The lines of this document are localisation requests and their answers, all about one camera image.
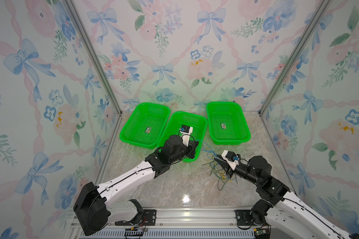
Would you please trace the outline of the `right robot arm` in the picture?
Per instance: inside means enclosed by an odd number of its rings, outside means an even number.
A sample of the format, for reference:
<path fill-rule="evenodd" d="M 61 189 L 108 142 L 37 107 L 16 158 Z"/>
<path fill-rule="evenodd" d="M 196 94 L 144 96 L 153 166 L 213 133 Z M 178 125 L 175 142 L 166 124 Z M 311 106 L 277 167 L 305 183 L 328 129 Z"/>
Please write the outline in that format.
<path fill-rule="evenodd" d="M 237 176 L 256 186 L 260 200 L 250 210 L 235 211 L 238 228 L 252 230 L 254 238 L 269 239 L 274 227 L 294 239 L 359 239 L 359 232 L 349 233 L 332 224 L 274 178 L 262 156 L 242 160 L 226 150 L 214 160 L 228 178 Z"/>

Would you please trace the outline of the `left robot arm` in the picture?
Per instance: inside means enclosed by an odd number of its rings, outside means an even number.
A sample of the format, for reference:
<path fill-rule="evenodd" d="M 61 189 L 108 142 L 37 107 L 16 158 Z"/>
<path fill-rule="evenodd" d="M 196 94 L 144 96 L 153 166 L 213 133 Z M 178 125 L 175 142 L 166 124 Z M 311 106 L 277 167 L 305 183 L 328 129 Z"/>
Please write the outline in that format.
<path fill-rule="evenodd" d="M 144 209 L 137 200 L 119 203 L 118 199 L 164 174 L 172 165 L 194 157 L 198 145 L 199 142 L 191 135 L 172 135 L 164 146 L 157 148 L 130 171 L 99 185 L 93 182 L 85 184 L 73 207 L 84 235 L 91 236 L 109 223 L 144 223 Z"/>

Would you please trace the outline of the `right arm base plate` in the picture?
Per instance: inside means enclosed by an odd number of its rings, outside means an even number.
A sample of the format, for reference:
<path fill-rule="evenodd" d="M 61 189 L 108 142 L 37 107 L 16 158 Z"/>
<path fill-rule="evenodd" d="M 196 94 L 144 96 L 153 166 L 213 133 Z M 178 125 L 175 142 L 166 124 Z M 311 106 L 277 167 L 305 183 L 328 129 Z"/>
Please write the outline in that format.
<path fill-rule="evenodd" d="M 276 217 L 257 209 L 235 210 L 237 227 L 241 230 L 260 229 L 275 226 Z"/>

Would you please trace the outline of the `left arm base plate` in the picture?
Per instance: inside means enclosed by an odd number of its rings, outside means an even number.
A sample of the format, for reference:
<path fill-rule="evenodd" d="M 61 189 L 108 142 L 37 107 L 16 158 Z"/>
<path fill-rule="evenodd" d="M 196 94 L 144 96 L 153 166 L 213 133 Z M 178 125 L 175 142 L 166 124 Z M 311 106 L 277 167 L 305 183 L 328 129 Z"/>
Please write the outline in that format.
<path fill-rule="evenodd" d="M 137 216 L 135 221 L 118 221 L 115 222 L 116 226 L 154 226 L 157 219 L 157 210 L 145 209 L 141 216 Z"/>

